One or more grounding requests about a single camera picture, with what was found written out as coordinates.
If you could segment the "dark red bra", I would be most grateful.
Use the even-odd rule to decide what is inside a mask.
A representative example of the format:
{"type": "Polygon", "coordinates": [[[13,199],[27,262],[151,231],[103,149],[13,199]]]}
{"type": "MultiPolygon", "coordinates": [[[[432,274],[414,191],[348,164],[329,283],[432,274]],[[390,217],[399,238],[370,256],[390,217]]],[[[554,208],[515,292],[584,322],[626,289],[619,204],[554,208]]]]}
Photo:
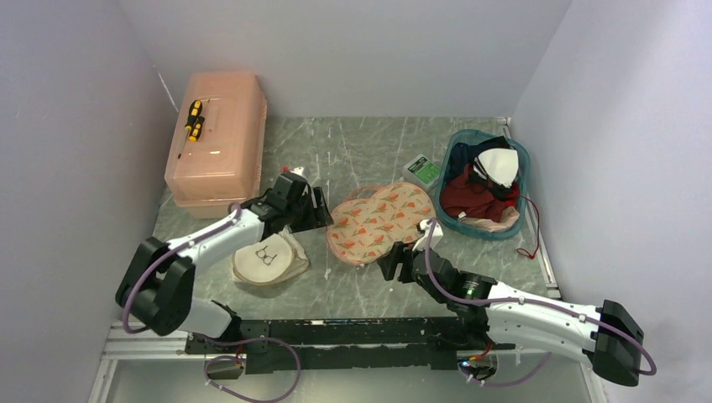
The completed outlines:
{"type": "Polygon", "coordinates": [[[451,179],[442,189],[439,203],[450,217],[488,219],[501,222],[505,210],[515,207],[520,196],[517,182],[504,188],[482,178],[472,164],[466,164],[463,173],[451,179]]]}

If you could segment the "white mesh laundry bag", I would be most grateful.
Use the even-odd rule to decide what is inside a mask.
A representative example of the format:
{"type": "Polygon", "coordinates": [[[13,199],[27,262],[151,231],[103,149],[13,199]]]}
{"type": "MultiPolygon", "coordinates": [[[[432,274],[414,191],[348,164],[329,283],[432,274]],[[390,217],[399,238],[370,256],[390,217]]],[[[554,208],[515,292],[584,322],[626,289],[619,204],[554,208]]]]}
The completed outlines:
{"type": "Polygon", "coordinates": [[[304,248],[286,229],[233,253],[232,278],[248,285],[276,285],[310,266],[304,248]]]}

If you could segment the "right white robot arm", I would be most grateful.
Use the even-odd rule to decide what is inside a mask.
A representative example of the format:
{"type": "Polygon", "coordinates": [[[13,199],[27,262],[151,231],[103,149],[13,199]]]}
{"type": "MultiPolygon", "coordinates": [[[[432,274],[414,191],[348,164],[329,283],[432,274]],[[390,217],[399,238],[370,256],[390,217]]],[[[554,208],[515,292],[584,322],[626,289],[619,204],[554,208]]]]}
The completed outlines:
{"type": "Polygon", "coordinates": [[[619,302],[585,306],[536,296],[403,243],[395,243],[377,264],[385,280],[415,283],[460,317],[463,339],[472,348],[488,343],[538,348],[590,364],[600,378],[628,387],[654,373],[641,368],[644,332],[619,302]]]}

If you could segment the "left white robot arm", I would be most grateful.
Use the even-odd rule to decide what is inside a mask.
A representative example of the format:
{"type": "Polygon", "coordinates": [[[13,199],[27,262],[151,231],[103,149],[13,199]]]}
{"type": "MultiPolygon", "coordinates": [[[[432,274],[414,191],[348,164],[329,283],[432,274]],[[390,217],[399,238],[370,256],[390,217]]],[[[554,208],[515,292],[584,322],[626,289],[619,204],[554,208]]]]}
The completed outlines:
{"type": "Polygon", "coordinates": [[[224,218],[201,230],[167,242],[146,238],[115,295],[123,330],[159,336],[181,330],[207,337],[219,352],[233,351],[242,320],[229,306],[194,296],[197,272],[284,229],[299,233],[332,223],[323,189],[287,171],[261,196],[230,203],[224,218]]]}

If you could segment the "patterned beige oven mitt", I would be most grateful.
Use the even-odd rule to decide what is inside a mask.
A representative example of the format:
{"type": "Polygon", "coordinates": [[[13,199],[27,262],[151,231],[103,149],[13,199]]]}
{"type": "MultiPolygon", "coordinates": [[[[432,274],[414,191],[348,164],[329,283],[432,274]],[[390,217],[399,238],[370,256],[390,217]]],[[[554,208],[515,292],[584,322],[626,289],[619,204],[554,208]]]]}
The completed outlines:
{"type": "Polygon", "coordinates": [[[418,225],[435,212],[426,191],[409,182],[364,186],[331,211],[327,245],[344,263],[370,264],[396,242],[417,241],[418,225]]]}

